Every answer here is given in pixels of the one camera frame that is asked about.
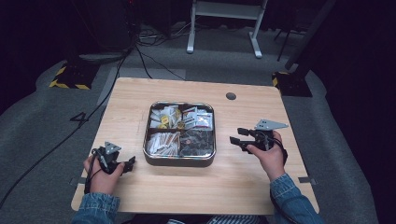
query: round hole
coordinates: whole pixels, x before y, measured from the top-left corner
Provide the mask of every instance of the round hole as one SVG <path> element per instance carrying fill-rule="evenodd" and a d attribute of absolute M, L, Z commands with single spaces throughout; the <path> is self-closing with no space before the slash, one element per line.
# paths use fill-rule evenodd
<path fill-rule="evenodd" d="M 227 94 L 225 94 L 225 96 L 227 97 L 227 99 L 229 100 L 234 100 L 236 99 L 236 95 L 233 92 L 228 92 Z"/>

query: wire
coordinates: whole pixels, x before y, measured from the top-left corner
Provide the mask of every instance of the wire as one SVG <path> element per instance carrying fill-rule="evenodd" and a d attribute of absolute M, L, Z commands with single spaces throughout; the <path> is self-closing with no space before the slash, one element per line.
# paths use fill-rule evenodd
<path fill-rule="evenodd" d="M 145 68 L 147 75 L 149 76 L 149 78 L 152 79 L 152 76 L 149 74 L 149 71 L 146 67 L 145 60 L 143 59 L 142 52 L 140 52 L 140 49 L 137 46 L 136 46 L 136 49 L 137 49 L 137 52 L 139 52 L 140 59 L 142 60 L 143 67 Z"/>
<path fill-rule="evenodd" d="M 80 16 L 82 22 L 85 25 L 85 28 L 87 28 L 88 33 L 90 33 L 90 35 L 92 36 L 92 38 L 96 41 L 96 43 L 102 47 L 103 49 L 109 50 L 109 51 L 113 51 L 113 52 L 121 52 L 121 51 L 125 51 L 130 49 L 133 45 L 134 45 L 134 41 L 133 38 L 131 37 L 131 43 L 129 44 L 129 46 L 125 49 L 111 49 L 111 48 L 118 48 L 119 46 L 106 46 L 104 44 L 101 43 L 101 41 L 97 38 L 97 36 L 93 33 L 93 31 L 91 30 L 91 28 L 89 27 L 88 23 L 86 22 L 86 20 L 84 19 L 84 17 L 82 16 L 80 10 L 78 9 L 75 0 L 70 0 L 74 6 L 74 8 L 76 9 L 76 12 L 78 13 L 78 15 Z M 89 6 L 87 1 L 85 2 L 85 6 L 87 8 L 88 13 L 90 14 L 90 16 L 92 16 L 91 12 L 89 11 Z"/>
<path fill-rule="evenodd" d="M 282 153 L 286 152 L 286 149 L 283 147 L 283 144 L 282 144 L 282 142 L 281 142 L 280 140 L 278 140 L 278 139 L 276 139 L 276 138 L 270 138 L 270 137 L 268 138 L 268 140 L 273 141 L 274 144 L 277 144 L 277 145 L 281 148 Z M 285 218 L 288 222 L 290 222 L 290 223 L 298 224 L 298 222 L 297 222 L 296 220 L 294 220 L 292 217 L 290 217 L 290 216 L 279 206 L 279 204 L 277 204 L 277 202 L 276 202 L 274 196 L 272 195 L 272 191 L 271 191 L 271 190 L 270 190 L 270 199 L 271 199 L 272 204 L 274 205 L 274 207 L 276 208 L 276 210 L 280 213 L 280 215 L 281 215 L 282 217 L 284 217 L 284 218 Z"/>
<path fill-rule="evenodd" d="M 9 196 L 9 194 L 12 192 L 12 190 L 14 190 L 17 185 L 40 163 L 42 162 L 44 159 L 46 159 L 48 157 L 48 155 L 50 155 L 53 151 L 55 151 L 58 147 L 60 147 L 65 141 L 67 141 L 74 133 L 76 133 L 78 131 L 78 129 L 80 129 L 85 122 L 87 122 L 90 117 L 92 117 L 92 115 L 99 109 L 99 107 L 105 102 L 106 98 L 110 95 L 110 93 L 112 92 L 114 85 L 116 83 L 117 77 L 120 75 L 120 67 L 122 66 L 123 62 L 126 59 L 126 56 L 120 60 L 119 64 L 117 65 L 117 74 L 114 78 L 113 84 L 111 86 L 110 91 L 108 92 L 108 94 L 106 95 L 105 99 L 91 112 L 91 114 L 84 119 L 75 130 L 73 130 L 69 135 L 66 136 L 66 138 L 64 140 L 62 140 L 60 143 L 58 143 L 58 145 L 56 145 L 53 149 L 51 149 L 49 152 L 47 152 L 43 157 L 41 157 L 38 161 L 35 162 L 35 164 L 33 164 L 28 170 L 26 170 L 18 179 L 17 181 L 14 182 L 14 184 L 11 186 L 11 188 L 9 188 L 9 190 L 7 191 L 7 193 L 5 194 L 5 196 L 3 197 L 2 201 L 0 202 L 0 209 L 3 207 L 7 197 Z"/>
<path fill-rule="evenodd" d="M 140 32 L 140 34 L 137 38 L 138 40 L 136 41 L 136 44 L 138 44 L 139 46 L 143 46 L 143 47 L 159 46 L 168 40 L 175 40 L 175 39 L 180 38 L 183 35 L 189 35 L 190 32 L 180 34 L 180 32 L 182 32 L 189 25 L 191 25 L 191 22 L 185 24 L 183 27 L 181 27 L 179 29 L 176 29 L 176 32 L 174 34 L 170 34 L 169 38 L 165 37 L 164 35 L 157 34 L 151 29 L 144 29 Z M 145 39 L 145 38 L 154 38 L 154 41 L 151 43 L 142 41 L 142 39 Z"/>
<path fill-rule="evenodd" d="M 103 115 L 105 114 L 106 108 L 107 106 L 105 106 L 105 109 L 103 109 L 102 113 L 100 114 L 99 124 L 102 123 Z"/>
<path fill-rule="evenodd" d="M 116 61 L 121 60 L 122 58 L 125 57 L 125 55 L 128 55 L 128 51 L 122 52 L 120 55 L 115 56 L 115 57 L 109 57 L 109 58 L 102 58 L 102 59 L 90 59 L 90 58 L 84 58 L 79 56 L 79 58 L 87 63 L 91 64 L 105 64 L 105 63 L 114 63 Z"/>
<path fill-rule="evenodd" d="M 152 61 L 154 61 L 155 63 L 159 64 L 160 66 L 162 66 L 164 69 L 166 69 L 168 72 L 172 73 L 172 74 L 175 75 L 176 77 L 179 77 L 180 79 L 182 79 L 182 80 L 184 80 L 184 81 L 186 80 L 186 79 L 184 79 L 183 77 L 180 77 L 180 76 L 178 76 L 176 73 L 174 73 L 174 72 L 172 72 L 171 70 L 169 70 L 165 65 L 163 65 L 163 64 L 161 64 L 161 63 L 155 61 L 152 57 L 148 56 L 147 54 L 142 53 L 142 52 L 141 52 L 141 54 L 144 55 L 144 56 L 146 56 L 146 57 L 148 57 L 148 58 L 150 58 Z"/>
<path fill-rule="evenodd" d="M 93 179 L 93 177 L 97 174 L 97 173 L 99 173 L 100 171 L 103 171 L 102 169 L 100 169 L 100 170 L 98 170 L 98 171 L 96 171 L 95 172 L 95 174 L 93 174 L 92 176 L 91 176 L 91 180 Z"/>
<path fill-rule="evenodd" d="M 92 173 L 93 164 L 95 163 L 95 160 L 96 160 L 96 153 L 93 153 L 93 151 L 92 151 L 92 154 L 93 154 L 93 156 L 92 156 L 92 159 L 91 159 L 91 162 L 90 162 L 90 168 L 87 171 L 87 178 L 85 179 L 85 186 L 84 186 L 84 193 L 85 194 L 90 192 L 91 180 L 93 178 L 93 176 L 91 176 L 91 173 Z"/>

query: wrist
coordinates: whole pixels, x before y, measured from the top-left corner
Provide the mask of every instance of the wrist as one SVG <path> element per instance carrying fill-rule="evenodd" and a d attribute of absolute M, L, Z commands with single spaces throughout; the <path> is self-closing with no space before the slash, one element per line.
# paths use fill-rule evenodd
<path fill-rule="evenodd" d="M 112 189 L 106 189 L 106 188 L 91 188 L 90 193 L 101 193 L 101 194 L 107 194 L 107 195 L 113 195 L 113 190 Z"/>
<path fill-rule="evenodd" d="M 281 169 L 281 170 L 278 170 L 275 172 L 271 172 L 271 173 L 269 172 L 269 173 L 267 173 L 267 175 L 268 175 L 268 178 L 270 179 L 270 182 L 273 182 L 274 180 L 280 178 L 285 173 L 286 173 L 285 169 Z"/>

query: wooden table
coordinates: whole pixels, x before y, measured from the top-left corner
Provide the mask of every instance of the wooden table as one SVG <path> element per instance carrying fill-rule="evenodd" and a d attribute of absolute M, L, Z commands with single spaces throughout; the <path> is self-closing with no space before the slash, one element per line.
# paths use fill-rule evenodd
<path fill-rule="evenodd" d="M 236 94 L 236 99 L 228 100 L 228 92 Z M 210 166 L 165 167 L 146 162 L 143 143 L 149 108 L 157 101 L 213 106 L 217 154 Z M 118 161 L 136 156 L 133 171 L 120 178 L 115 190 L 121 197 L 121 212 L 269 215 L 274 212 L 269 179 L 259 160 L 230 143 L 230 136 L 252 140 L 238 135 L 236 129 L 253 129 L 260 119 L 289 124 L 274 87 L 122 77 L 117 80 L 92 147 L 109 141 L 122 146 Z M 289 152 L 286 171 L 318 211 L 311 185 L 298 180 L 307 173 L 292 127 L 278 131 Z M 71 204 L 75 210 L 83 191 L 84 185 L 78 185 Z"/>

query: metal bracket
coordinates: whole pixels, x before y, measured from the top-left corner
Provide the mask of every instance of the metal bracket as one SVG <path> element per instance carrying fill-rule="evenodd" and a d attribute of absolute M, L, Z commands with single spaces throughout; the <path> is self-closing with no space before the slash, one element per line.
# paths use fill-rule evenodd
<path fill-rule="evenodd" d="M 121 150 L 121 147 L 116 146 L 110 142 L 105 142 L 105 147 L 106 147 L 106 154 L 109 155 L 113 152 Z"/>
<path fill-rule="evenodd" d="M 298 177 L 298 180 L 300 181 L 300 183 L 304 184 L 304 183 L 310 183 L 311 185 L 316 185 L 318 182 L 317 180 L 315 180 L 314 178 L 311 178 L 309 176 L 305 176 L 305 177 Z"/>
<path fill-rule="evenodd" d="M 73 187 L 77 187 L 78 184 L 85 184 L 85 177 L 73 177 L 69 181 L 69 185 Z"/>
<path fill-rule="evenodd" d="M 254 128 L 261 131 L 272 131 L 274 129 L 281 129 L 287 127 L 289 127 L 289 125 L 284 123 L 279 123 L 268 119 L 261 119 Z"/>

